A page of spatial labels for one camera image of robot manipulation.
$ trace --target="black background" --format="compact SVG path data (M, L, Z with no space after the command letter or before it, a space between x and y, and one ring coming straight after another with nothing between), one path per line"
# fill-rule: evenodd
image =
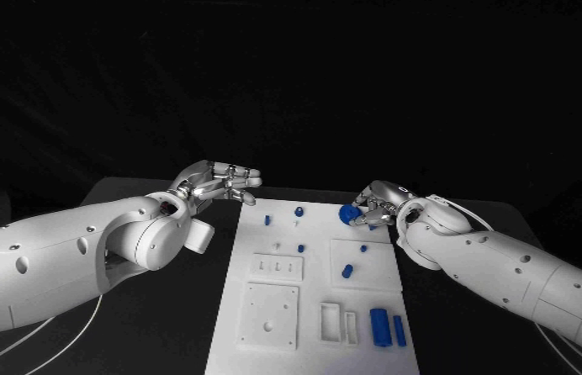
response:
M13 218L211 159L513 204L578 247L579 0L0 0Z

